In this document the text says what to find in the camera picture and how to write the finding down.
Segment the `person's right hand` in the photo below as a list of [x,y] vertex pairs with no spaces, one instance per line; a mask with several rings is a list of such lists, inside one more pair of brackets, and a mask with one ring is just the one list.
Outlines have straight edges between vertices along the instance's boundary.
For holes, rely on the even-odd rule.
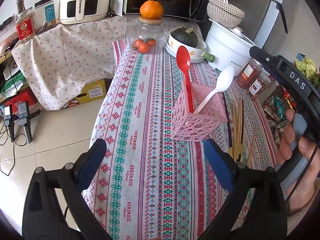
[[[289,123],[283,131],[280,145],[276,152],[277,164],[283,164],[292,157],[290,144],[295,140],[296,137],[292,127],[294,114],[295,111],[292,109],[289,109],[286,112],[286,117]],[[304,177],[289,199],[291,215],[302,210],[302,208],[307,206],[307,204],[310,202],[316,191],[315,181],[319,174],[319,148],[316,148],[316,143],[301,137],[298,141],[298,148],[302,156],[306,157],[307,159],[313,158],[313,160],[304,174]]]

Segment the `forearm in cream sleeve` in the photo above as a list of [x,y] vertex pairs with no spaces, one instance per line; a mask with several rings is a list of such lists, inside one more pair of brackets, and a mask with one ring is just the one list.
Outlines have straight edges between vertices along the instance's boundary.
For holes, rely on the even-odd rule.
[[315,186],[315,192],[312,198],[310,199],[310,201],[306,204],[306,206],[304,206],[300,211],[298,211],[294,215],[291,215],[287,218],[287,235],[289,235],[303,220],[306,214],[312,210],[311,206],[315,201],[317,193],[319,191],[319,178],[315,180],[314,186]]

